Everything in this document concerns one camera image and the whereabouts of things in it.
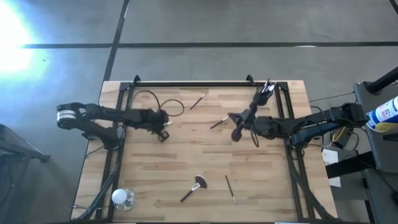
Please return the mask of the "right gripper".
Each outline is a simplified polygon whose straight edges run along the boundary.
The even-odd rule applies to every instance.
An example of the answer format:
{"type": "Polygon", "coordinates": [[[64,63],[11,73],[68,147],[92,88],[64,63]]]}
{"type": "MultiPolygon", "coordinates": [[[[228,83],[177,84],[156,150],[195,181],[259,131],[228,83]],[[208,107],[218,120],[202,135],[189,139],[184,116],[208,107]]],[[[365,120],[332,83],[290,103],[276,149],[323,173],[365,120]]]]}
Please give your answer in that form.
{"type": "Polygon", "coordinates": [[[228,116],[236,125],[236,128],[231,133],[231,139],[234,142],[238,142],[242,138],[243,129],[251,129],[254,124],[257,112],[257,103],[251,102],[248,108],[241,113],[228,113],[228,116]]]}

